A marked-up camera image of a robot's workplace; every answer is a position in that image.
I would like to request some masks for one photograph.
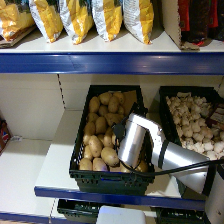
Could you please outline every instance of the chip bag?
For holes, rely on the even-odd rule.
[[[0,35],[6,41],[14,40],[34,24],[28,0],[0,0]]]
[[[73,44],[79,44],[93,26],[91,4],[88,0],[59,0],[60,16]]]
[[[122,24],[122,9],[118,0],[92,0],[93,20],[105,41],[116,38]]]
[[[29,0],[30,11],[48,43],[57,40],[63,29],[57,0]]]
[[[154,12],[150,0],[124,0],[124,25],[144,44],[150,44]]]

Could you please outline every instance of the potato crate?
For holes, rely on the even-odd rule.
[[[96,223],[101,206],[109,205],[96,202],[58,200],[57,211],[73,222]]]
[[[181,146],[180,138],[177,134],[176,125],[173,121],[173,116],[169,110],[169,106],[166,102],[166,96],[175,97],[178,92],[189,93],[191,92],[192,96],[200,96],[205,97],[207,102],[215,105],[216,103],[223,102],[223,99],[219,96],[219,94],[214,90],[213,87],[197,87],[197,86],[161,86],[160,93],[160,107],[159,114],[163,127],[164,134],[168,141],[173,142],[177,145]],[[182,198],[189,199],[198,199],[205,200],[205,196],[196,193],[190,188],[186,187],[182,182],[177,180],[179,192]]]
[[[74,151],[70,161],[69,174],[75,178],[80,191],[106,194],[124,194],[124,195],[144,195],[147,186],[153,183],[154,177],[141,177],[135,174],[122,172],[103,172],[103,171],[82,171],[78,164],[83,154],[83,129],[86,125],[88,115],[89,101],[93,96],[98,96],[104,92],[121,91],[135,95],[135,101],[143,106],[143,98],[139,86],[125,85],[91,85],[86,98]],[[154,172],[154,166],[151,162],[151,142],[148,133],[145,136],[143,148],[145,149],[145,160],[148,164],[148,172]]]
[[[202,211],[156,208],[157,224],[204,224]]]

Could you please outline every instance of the grocery display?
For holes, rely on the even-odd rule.
[[[183,41],[202,45],[207,38],[223,40],[223,1],[178,0]]]
[[[170,208],[156,208],[157,224],[204,224],[203,212]]]
[[[175,116],[173,117],[173,114],[176,114],[176,112],[174,112],[174,110],[171,109],[173,114],[171,113],[170,108],[168,106],[169,102],[167,104],[167,100],[168,100],[167,96],[169,97],[169,99],[171,99],[172,97],[173,97],[172,99],[177,99],[177,95],[189,97],[189,99],[191,101],[188,104],[191,104],[192,109],[193,109],[192,112],[194,111],[193,117],[190,112],[191,109],[189,110],[187,106],[181,106],[183,104],[183,102],[181,103],[181,101],[178,103],[179,104],[178,111],[180,109],[181,110],[180,113],[181,112],[184,113],[184,116],[183,116],[184,119],[182,119],[182,117],[179,116],[179,113],[177,115],[178,118],[176,118]],[[204,108],[200,106],[200,109],[199,109],[199,107],[195,105],[196,103],[194,103],[194,101],[195,101],[199,104],[200,103],[203,104],[205,99],[207,102],[204,103],[203,106],[206,106]],[[216,105],[216,103],[220,103],[220,102],[223,102],[223,99],[218,95],[218,93],[212,87],[161,86],[160,87],[159,113],[160,113],[162,127],[163,127],[166,138],[175,144],[178,144],[185,148],[189,148],[189,150],[194,150],[194,151],[197,151],[198,153],[209,156],[211,159],[218,159],[218,154],[217,154],[217,152],[214,151],[214,146],[216,144],[214,142],[214,138],[212,140],[209,140],[209,138],[213,137],[213,133],[207,127],[207,125],[205,123],[205,119],[202,117],[202,114],[204,117],[208,116],[210,114],[210,112],[212,112],[213,106]],[[197,111],[200,110],[201,114],[195,113],[195,109]],[[180,128],[180,125],[178,125],[176,127],[175,122],[180,124],[180,123],[182,123],[182,121],[187,122],[187,124],[189,123],[188,125],[184,123],[184,132],[187,136],[191,136],[191,137],[184,137],[183,131],[182,131],[182,128]],[[193,125],[193,130],[198,129],[198,130],[196,130],[198,132],[194,133],[191,128],[191,125]],[[202,139],[199,139],[201,141],[196,141],[193,138],[193,134],[197,140],[199,138],[202,138],[202,139],[204,139],[204,142]],[[192,198],[192,199],[197,198],[200,200],[205,199],[204,196],[197,194],[196,192],[192,191],[189,188],[186,188],[186,186],[183,185],[180,181],[177,180],[177,183],[178,183],[179,191],[183,198]]]
[[[29,0],[29,6],[35,23],[46,42],[56,41],[63,29],[57,1]]]
[[[121,122],[134,102],[143,106],[139,86],[90,86],[69,169],[70,177],[76,179],[81,191],[144,195],[148,184],[153,182],[152,177],[128,174],[120,166],[114,149],[116,140],[111,126]],[[104,117],[100,116],[101,106],[107,109]],[[153,171],[150,158],[151,143],[147,134],[138,171]]]
[[[80,44],[93,26],[90,1],[60,0],[60,17],[73,44]]]
[[[32,27],[35,22],[27,1],[0,1],[0,35],[12,41]]]
[[[206,123],[214,105],[207,102],[206,97],[191,96],[191,92],[178,92],[176,97],[167,96],[166,101],[182,147],[210,160],[220,159],[224,155],[224,132],[219,128],[209,128]]]
[[[103,205],[107,204],[59,199],[57,211],[69,221],[96,223],[99,210]]]

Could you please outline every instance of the red package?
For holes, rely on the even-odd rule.
[[[209,127],[219,128],[224,130],[224,104],[216,105],[211,116],[206,120]]]
[[[210,6],[210,12],[209,12],[209,28],[215,28],[218,26],[218,1],[217,0],[211,0],[211,6]]]
[[[181,31],[190,31],[189,0],[178,0]]]
[[[10,133],[5,120],[0,118],[0,152],[5,148],[7,141],[10,139]]]

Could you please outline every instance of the blue shelf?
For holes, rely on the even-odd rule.
[[[0,73],[223,75],[224,52],[0,53]]]
[[[87,193],[73,190],[48,189],[35,187],[36,196],[70,199],[78,201],[90,201],[111,204],[146,205],[151,207],[176,208],[204,211],[205,201],[181,199],[172,197],[133,196]]]

